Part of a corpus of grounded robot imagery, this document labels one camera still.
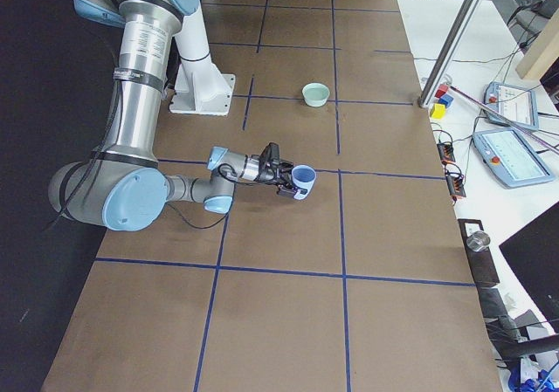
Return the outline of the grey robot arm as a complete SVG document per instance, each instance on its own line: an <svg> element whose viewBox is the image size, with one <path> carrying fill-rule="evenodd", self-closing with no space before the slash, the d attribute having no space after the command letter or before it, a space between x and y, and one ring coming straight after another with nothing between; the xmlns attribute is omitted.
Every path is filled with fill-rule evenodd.
<svg viewBox="0 0 559 392"><path fill-rule="evenodd" d="M167 87L169 55L179 67L174 113L225 115L235 79L221 73L208 46L200 0L73 0L83 18L123 30L113 72L114 90L103 138L83 162L61 168L49 199L59 217L135 231L151 225L170 202L201 203L227 213L234 190L248 182L272 185L294 197L303 186L275 143L258 155L211 150L210 178L165 175L153 153Z"/></svg>

